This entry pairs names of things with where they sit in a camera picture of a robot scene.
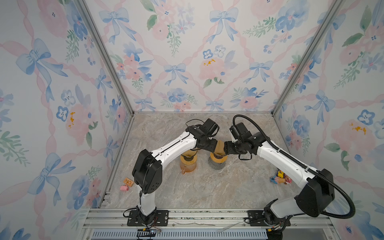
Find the gray marble surface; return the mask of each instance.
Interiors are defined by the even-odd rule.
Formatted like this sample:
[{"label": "gray marble surface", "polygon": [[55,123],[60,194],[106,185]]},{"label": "gray marble surface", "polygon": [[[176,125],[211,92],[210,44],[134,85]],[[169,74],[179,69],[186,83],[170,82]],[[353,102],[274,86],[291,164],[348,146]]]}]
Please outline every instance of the gray marble surface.
[{"label": "gray marble surface", "polygon": [[[132,170],[140,151],[157,149],[178,137],[186,128],[185,122],[198,118],[214,120],[220,131],[216,139],[230,140],[229,127],[235,114],[230,113],[139,113],[136,114],[128,142],[113,181],[107,208],[131,208],[139,202],[137,187],[128,192],[120,191],[123,180],[133,180]],[[284,140],[271,114],[245,114],[252,118],[265,133],[281,148],[286,150]],[[245,119],[247,128],[256,133],[257,129]],[[208,164],[209,152],[198,152],[197,168],[181,174],[180,158],[172,161],[163,171],[163,182],[156,190],[158,208],[263,208],[276,198],[286,198],[299,192],[295,183],[273,184],[270,177],[277,168],[268,161],[253,156],[250,161],[240,161],[230,155],[226,166],[214,170]]]}]

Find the black cable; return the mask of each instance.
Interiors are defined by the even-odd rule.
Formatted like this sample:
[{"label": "black cable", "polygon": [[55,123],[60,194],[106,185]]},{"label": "black cable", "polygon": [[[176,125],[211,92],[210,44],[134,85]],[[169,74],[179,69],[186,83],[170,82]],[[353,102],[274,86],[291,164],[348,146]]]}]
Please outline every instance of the black cable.
[{"label": "black cable", "polygon": [[187,123],[189,123],[190,121],[193,121],[193,120],[199,120],[199,121],[201,121],[201,122],[203,122],[203,123],[204,123],[204,121],[203,121],[203,120],[200,120],[200,119],[194,118],[194,119],[191,119],[191,120],[189,120],[189,121],[188,121],[188,122],[186,122],[185,124],[187,125]]},{"label": "black cable", "polygon": [[[233,117],[233,125],[236,127],[236,124],[235,124],[235,119],[237,117],[241,117],[241,118],[245,118],[246,120],[250,121],[256,128],[257,130],[259,130],[259,132],[263,135],[263,137],[266,139],[266,141],[276,150],[280,150],[279,152],[281,154],[283,154],[284,156],[286,156],[287,158],[289,158],[290,160],[292,160],[294,163],[296,163],[297,165],[299,165],[300,167],[304,168],[304,169],[307,169],[307,165],[298,161],[296,158],[294,158],[291,154],[285,152],[284,150],[280,149],[278,146],[276,146],[275,144],[273,144],[271,142],[271,139],[264,133],[264,131],[260,128],[259,125],[257,125],[257,123],[255,123],[252,119],[250,119],[249,117],[247,116],[244,116],[244,115],[241,115],[241,114],[236,114],[234,117]],[[348,202],[348,205],[349,205],[349,212],[347,214],[343,214],[343,215],[340,215],[340,214],[332,214],[332,213],[329,213],[329,212],[326,212],[326,211],[322,211],[321,214],[323,215],[326,215],[326,216],[329,216],[329,217],[334,217],[334,218],[341,218],[341,219],[347,219],[347,218],[351,218],[355,215],[355,212],[356,212],[356,208],[355,208],[355,205],[353,204],[353,201],[352,199],[349,197],[349,195],[343,190],[341,189],[341,187],[339,187],[336,183],[330,181],[329,179],[327,179],[326,177],[324,177],[323,175],[319,174],[317,171],[314,171],[312,170],[311,168],[308,168],[307,169],[308,172],[312,173],[313,175],[315,175],[316,177],[318,178],[321,178],[322,180],[324,180],[325,182],[327,182],[329,185],[331,185],[332,187],[334,187],[339,193],[341,193],[341,195],[345,198],[345,200]]]}]

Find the blue bow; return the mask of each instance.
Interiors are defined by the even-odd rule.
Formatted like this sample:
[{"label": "blue bow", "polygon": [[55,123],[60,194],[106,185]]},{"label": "blue bow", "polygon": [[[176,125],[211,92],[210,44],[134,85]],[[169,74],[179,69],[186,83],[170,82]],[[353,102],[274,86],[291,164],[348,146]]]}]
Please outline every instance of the blue bow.
[{"label": "blue bow", "polygon": [[50,57],[51,57],[51,53],[49,52],[43,40],[41,40],[40,38],[37,38],[33,45],[33,50],[31,50],[29,54],[25,54],[25,53],[21,54],[16,60],[16,64],[18,65],[18,67],[28,75],[31,75],[35,71],[35,65],[36,65],[37,69],[43,75],[43,77],[48,83],[47,89],[45,91],[45,98],[47,102],[49,102],[49,99],[55,100],[53,98],[51,87],[50,87],[52,79],[47,69],[43,67],[40,63],[42,63],[44,66],[48,67],[50,70],[54,71],[55,73],[64,77],[68,77],[67,74],[61,71],[63,69],[62,64],[52,64],[42,60],[44,58],[50,58]]},{"label": "blue bow", "polygon": [[114,148],[118,148],[118,147],[119,147],[117,141],[116,141],[114,144],[112,144],[112,143],[113,143],[113,138],[112,138],[112,136],[110,135],[110,136],[108,137],[108,144],[107,144],[107,147],[105,148],[105,150],[104,150],[104,154],[103,154],[104,157],[108,157],[108,154],[111,155],[111,166],[114,165],[114,161],[113,161],[113,151],[112,151],[112,149],[114,149]]},{"label": "blue bow", "polygon": [[220,106],[222,106],[224,103],[224,100],[218,100],[218,101],[206,101],[205,104],[207,106],[211,106],[211,110],[210,111],[213,111],[215,108],[218,110],[218,111],[224,111],[224,109],[222,109]]},{"label": "blue bow", "polygon": [[[317,20],[318,24],[322,24],[323,23],[326,14],[327,14],[327,12],[323,12],[322,14],[320,14],[319,19]],[[335,30],[339,29],[339,27],[344,22],[344,20],[345,20],[345,14],[340,14],[339,16],[337,16],[335,18],[335,20],[333,21],[333,23],[332,23],[333,28]],[[325,37],[324,50],[327,49],[327,46],[328,46],[329,43],[333,43],[332,35],[331,35],[331,30],[332,30],[331,28],[328,30],[327,35]]]},{"label": "blue bow", "polygon": [[47,181],[47,183],[56,188],[55,195],[53,196],[53,205],[56,206],[57,200],[61,200],[57,190],[57,188],[59,188],[60,181],[57,177],[48,177],[48,175],[66,173],[75,169],[75,167],[71,167],[72,160],[70,160],[61,168],[53,170],[60,162],[61,159],[56,153],[50,153],[45,160],[45,168],[43,168],[40,175],[32,181],[31,185],[29,186],[28,193],[32,195],[39,194],[44,188],[45,181]]},{"label": "blue bow", "polygon": [[251,63],[251,64],[249,65],[249,69],[251,69],[251,70],[256,69],[256,70],[255,70],[255,73],[253,74],[253,76],[252,76],[251,78],[247,78],[246,80],[244,80],[244,82],[245,82],[245,83],[248,83],[252,78],[257,77],[257,75],[259,75],[259,72],[260,72],[260,75],[261,75],[262,79],[263,79],[264,81],[266,81],[265,78],[268,78],[269,75],[266,74],[266,73],[264,72],[264,69],[265,69],[265,70],[269,70],[269,69],[271,69],[272,64],[273,64],[272,61],[268,61],[268,62],[266,62],[266,63]]},{"label": "blue bow", "polygon": [[187,77],[184,77],[180,72],[185,72],[185,64],[184,63],[180,63],[179,65],[174,65],[174,66],[171,66],[171,65],[166,65],[164,66],[164,71],[166,73],[169,73],[169,72],[172,72],[172,78],[171,80],[167,81],[166,82],[166,85],[170,85],[170,83],[176,79],[176,74],[179,76],[179,78],[185,83],[187,84],[186,80],[188,79]]},{"label": "blue bow", "polygon": [[[218,10],[216,11],[211,11],[209,13],[209,18],[211,20],[211,23],[214,23],[214,22],[218,22],[218,25],[217,25],[217,31],[216,31],[216,34],[213,34],[212,36],[210,36],[207,41],[209,41],[209,43],[212,43],[213,39],[215,38],[216,35],[219,35],[222,31],[223,31],[223,19],[224,20],[228,20],[228,21],[231,21],[231,22],[235,22],[236,19],[237,19],[237,15],[239,13],[239,10],[237,8],[231,8],[230,10],[228,10],[227,12],[220,12]],[[225,25],[225,29],[227,30],[227,34],[229,36],[229,38],[233,41],[233,34],[236,34],[237,31],[234,30],[233,28],[231,28],[231,26],[229,26],[229,23],[227,21],[224,21],[224,25]]]},{"label": "blue bow", "polygon": [[133,36],[136,32],[127,28],[126,26],[124,26],[124,24],[119,22],[129,22],[128,12],[125,8],[119,8],[116,12],[108,12],[104,10],[99,12],[99,15],[101,17],[101,20],[105,23],[109,23],[110,21],[112,21],[113,29],[115,30],[115,35],[112,35],[109,38],[108,42],[112,42],[113,44],[115,44],[115,38],[117,35],[120,34],[119,26],[131,39],[136,41],[135,37]]},{"label": "blue bow", "polygon": [[107,86],[109,88],[113,88],[111,85],[111,81],[106,82],[104,80],[106,78],[107,78],[107,75],[105,74],[104,69],[101,68],[100,69],[100,75],[95,80],[95,86],[97,87],[97,89],[100,89],[100,87],[103,89],[103,91],[104,91],[104,104],[107,103],[107,97],[105,96],[105,94],[107,93],[107,90],[105,89],[105,86]]},{"label": "blue bow", "polygon": [[145,109],[145,107],[148,107],[150,110],[155,111],[155,107],[152,107],[150,105],[152,103],[152,98],[145,98],[145,99],[135,98],[133,101],[137,104],[141,103],[141,109],[139,111]]},{"label": "blue bow", "polygon": [[316,105],[314,105],[313,107],[311,106],[304,106],[304,107],[306,111],[309,109],[317,110],[318,108],[320,108],[319,114],[317,115],[317,125],[319,125],[320,120],[324,122],[324,116],[323,116],[324,107],[325,107],[325,110],[329,112],[335,107],[336,103],[334,100],[328,99],[322,90],[317,91],[316,98],[320,100],[318,103],[316,103]]}]

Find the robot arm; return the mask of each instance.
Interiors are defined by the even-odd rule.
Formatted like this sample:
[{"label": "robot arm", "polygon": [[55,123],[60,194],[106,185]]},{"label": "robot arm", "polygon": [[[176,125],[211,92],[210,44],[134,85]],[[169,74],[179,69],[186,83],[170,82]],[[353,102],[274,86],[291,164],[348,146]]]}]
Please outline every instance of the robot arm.
[{"label": "robot arm", "polygon": [[[242,122],[235,124],[237,116],[243,117],[253,123],[260,132],[251,134]],[[160,149],[148,152],[141,151],[135,164],[132,175],[139,189],[140,203],[136,207],[144,225],[153,222],[156,212],[155,190],[162,182],[163,169],[183,152],[201,148],[213,152],[217,140],[212,138],[218,125],[211,119],[207,119],[203,125],[188,126],[178,138],[166,144]],[[349,196],[333,183],[332,174],[323,169],[317,170],[308,166],[290,154],[281,150],[269,139],[260,127],[250,118],[236,115],[233,118],[233,126],[230,128],[232,141],[225,142],[226,154],[241,154],[249,152],[259,155],[274,166],[287,173],[302,191],[299,195],[283,200],[273,200],[264,208],[264,218],[269,225],[278,224],[280,218],[297,214],[307,214],[317,217],[325,214],[331,217],[350,218],[354,215],[355,207]],[[350,212],[346,215],[334,215],[323,210],[334,200],[334,188],[346,198],[350,205]]]}]

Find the colorful toy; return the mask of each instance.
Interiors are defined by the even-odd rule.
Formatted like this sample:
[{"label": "colorful toy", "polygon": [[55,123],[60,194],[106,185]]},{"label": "colorful toy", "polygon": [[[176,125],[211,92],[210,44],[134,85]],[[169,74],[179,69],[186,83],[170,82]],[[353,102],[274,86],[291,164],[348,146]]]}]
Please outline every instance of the colorful toy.
[{"label": "colorful toy", "polygon": [[278,170],[276,173],[276,176],[271,177],[271,182],[273,182],[274,184],[279,184],[279,183],[287,184],[287,183],[292,183],[292,179],[281,170]]}]

